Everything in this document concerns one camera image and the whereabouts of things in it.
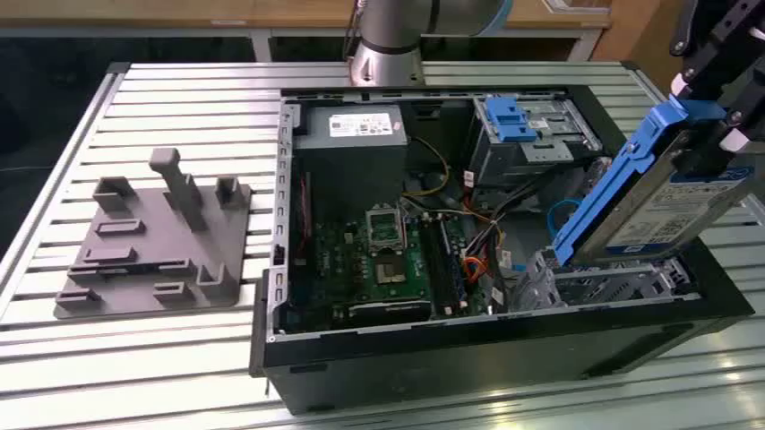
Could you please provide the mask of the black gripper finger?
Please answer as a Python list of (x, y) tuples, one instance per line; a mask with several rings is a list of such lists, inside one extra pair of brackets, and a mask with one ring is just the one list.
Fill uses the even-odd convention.
[(714, 101), (724, 117), (704, 125), (692, 135), (690, 147), (675, 161), (678, 172), (688, 176), (719, 174), (738, 155), (763, 153), (763, 26), (755, 24), (754, 60), (723, 87), (716, 98), (680, 98)]
[(676, 98), (716, 98), (754, 60), (754, 3), (684, 1), (668, 53), (682, 59), (670, 83)]

